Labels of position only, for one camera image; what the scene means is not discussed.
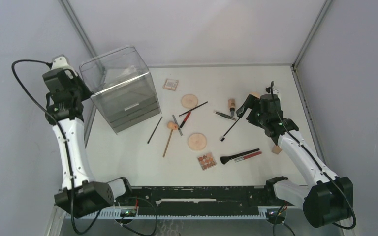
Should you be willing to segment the clear acrylic makeup organizer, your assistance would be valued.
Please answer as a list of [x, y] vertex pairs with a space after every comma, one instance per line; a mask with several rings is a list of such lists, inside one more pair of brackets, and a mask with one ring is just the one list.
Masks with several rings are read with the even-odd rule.
[[161, 113], [152, 75], [133, 46], [117, 48], [79, 67], [91, 100], [118, 134]]

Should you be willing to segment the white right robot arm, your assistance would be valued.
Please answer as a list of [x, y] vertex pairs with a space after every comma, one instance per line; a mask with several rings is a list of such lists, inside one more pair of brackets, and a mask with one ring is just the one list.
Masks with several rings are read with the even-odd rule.
[[296, 123], [283, 117], [278, 96], [249, 94], [236, 111], [237, 117], [242, 118], [247, 109], [250, 109], [248, 123], [264, 130], [288, 155], [307, 184], [300, 186], [287, 177], [275, 177], [266, 182], [269, 188], [264, 192], [265, 200], [272, 205], [285, 200], [297, 206], [315, 228], [328, 224], [340, 227], [340, 221], [352, 218], [349, 229], [353, 229], [356, 226], [353, 183], [348, 177], [339, 177], [310, 149]]

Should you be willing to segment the small square pink compact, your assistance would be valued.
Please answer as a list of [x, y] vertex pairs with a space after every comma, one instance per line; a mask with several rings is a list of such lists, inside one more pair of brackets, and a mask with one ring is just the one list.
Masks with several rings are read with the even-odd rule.
[[163, 89], [175, 91], [178, 87], [179, 81], [174, 79], [166, 79]]

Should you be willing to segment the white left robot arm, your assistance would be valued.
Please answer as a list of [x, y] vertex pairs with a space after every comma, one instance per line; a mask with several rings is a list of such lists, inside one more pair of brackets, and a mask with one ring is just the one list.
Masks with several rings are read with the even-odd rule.
[[88, 162], [84, 140], [83, 101], [92, 96], [77, 73], [55, 68], [43, 74], [46, 119], [58, 141], [62, 160], [62, 190], [54, 195], [55, 204], [74, 218], [81, 218], [114, 204], [130, 204], [134, 191], [125, 177], [109, 182], [96, 181]]

